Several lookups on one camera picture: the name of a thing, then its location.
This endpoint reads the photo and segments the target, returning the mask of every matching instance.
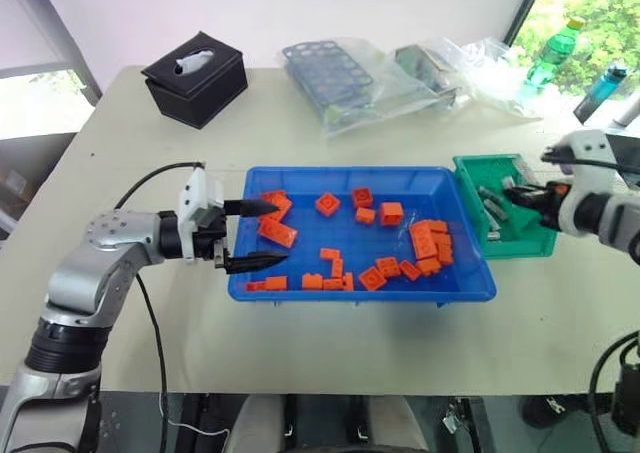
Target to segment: orange lego brick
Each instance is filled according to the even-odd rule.
[[[337,260],[340,258],[340,250],[333,248],[320,248],[321,260]]]
[[[342,277],[342,288],[344,289],[344,291],[353,291],[354,290],[354,287],[353,287],[353,273],[351,273],[351,272],[346,273]]]
[[[424,276],[433,275],[440,271],[440,262],[437,258],[425,258],[424,260],[418,260],[416,266]]]
[[[313,275],[311,273],[305,273],[302,275],[303,290],[322,290],[322,288],[322,275]]]
[[[264,289],[267,291],[285,291],[287,289],[287,277],[268,276],[264,280]]]
[[[398,260],[393,256],[386,256],[384,258],[376,258],[376,267],[382,273],[385,278],[394,278],[400,276],[400,267],[398,266]]]
[[[453,264],[453,250],[447,245],[438,245],[438,261],[443,265]]]
[[[331,264],[331,278],[342,278],[342,270],[344,268],[344,260],[336,258]]]
[[[324,216],[331,216],[340,208],[340,200],[331,193],[325,193],[316,200],[316,209]]]
[[[298,236],[298,230],[289,228],[288,226],[274,221],[271,218],[265,218],[260,222],[258,234],[278,243],[279,245],[291,248],[293,246],[293,242]]]
[[[429,225],[423,220],[414,223],[409,227],[409,234],[413,242],[413,251],[416,254],[416,260],[430,258],[438,254],[438,249],[433,241],[433,235],[429,229]]]
[[[265,191],[261,193],[260,196],[264,201],[271,201],[271,198],[274,196],[287,196],[287,192],[284,190]]]
[[[354,208],[367,208],[373,205],[373,195],[369,188],[355,188],[351,192]]]
[[[358,208],[356,210],[356,221],[359,221],[360,223],[371,225],[375,219],[375,210],[371,210],[369,208]]]
[[[342,278],[328,278],[322,280],[322,286],[325,290],[341,290]]]
[[[278,211],[274,211],[273,213],[260,216],[258,218],[258,220],[260,221],[264,220],[265,218],[270,218],[274,221],[282,221],[282,218],[284,218],[284,215],[286,215],[287,212],[293,206],[293,202],[289,198],[283,195],[274,195],[266,201],[268,201],[272,205],[276,205],[278,207]]]
[[[449,231],[449,226],[446,221],[440,220],[425,220],[429,225],[429,229],[434,233],[447,233]]]
[[[451,237],[446,233],[434,233],[431,230],[431,236],[433,237],[433,241],[436,245],[447,245],[451,246]]]
[[[382,226],[396,226],[402,223],[404,211],[401,203],[382,203],[380,205],[380,224]]]
[[[411,281],[416,281],[420,278],[421,271],[407,260],[401,261],[399,266],[405,276]]]
[[[261,291],[264,290],[264,281],[248,281],[247,291]]]
[[[387,284],[387,280],[385,280],[384,276],[380,271],[372,266],[368,270],[363,271],[358,275],[358,279],[360,283],[369,291],[375,291],[379,288],[382,288]]]

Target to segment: table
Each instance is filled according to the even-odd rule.
[[[538,156],[560,133],[472,105],[424,111],[331,140],[281,70],[249,70],[249,89],[202,130],[159,114],[140,67],[122,71],[0,253],[0,383],[27,352],[58,262],[83,227],[153,168],[204,160],[228,198],[254,165],[442,165],[452,156]],[[129,206],[177,206],[187,171],[145,185]],[[236,223],[230,223],[233,243]],[[551,258],[492,261],[482,304],[238,303],[210,264],[142,271],[161,326],[169,389],[189,392],[498,395],[586,391],[600,352],[637,328],[639,271],[595,238],[560,235]],[[613,386],[617,366],[603,372]],[[106,389],[153,391],[153,331],[132,287],[103,356]]]

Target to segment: blue plastic tray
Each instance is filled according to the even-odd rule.
[[[365,225],[355,221],[351,201],[354,188],[367,187],[374,196],[373,208],[383,201],[399,201],[404,208],[400,226]],[[283,223],[298,230],[293,248],[288,249],[257,235],[258,220],[243,218],[238,226],[235,256],[251,251],[282,250],[289,258],[279,265],[229,279],[229,293],[240,301],[487,301],[496,294],[495,283],[471,226],[453,174],[445,168],[430,167],[256,167],[247,172],[244,198],[284,189],[293,207]],[[340,209],[326,218],[315,209],[315,200],[330,192],[341,201]],[[367,291],[357,279],[375,259],[395,256],[398,261],[415,263],[408,226],[422,219],[441,219],[449,223],[453,240],[454,264],[432,277],[412,282],[404,276],[388,279],[380,290]],[[338,248],[344,258],[344,271],[351,271],[355,291],[305,291],[303,273],[330,276],[331,262],[321,260],[320,248]],[[249,281],[267,276],[288,276],[288,291],[246,291]]]

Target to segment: green foliage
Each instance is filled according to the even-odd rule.
[[[536,0],[513,44],[518,63],[530,66],[547,39],[571,16],[587,20],[578,47],[553,82],[563,93],[580,96],[609,63],[640,64],[640,0]],[[640,85],[640,73],[625,80],[624,89]]]

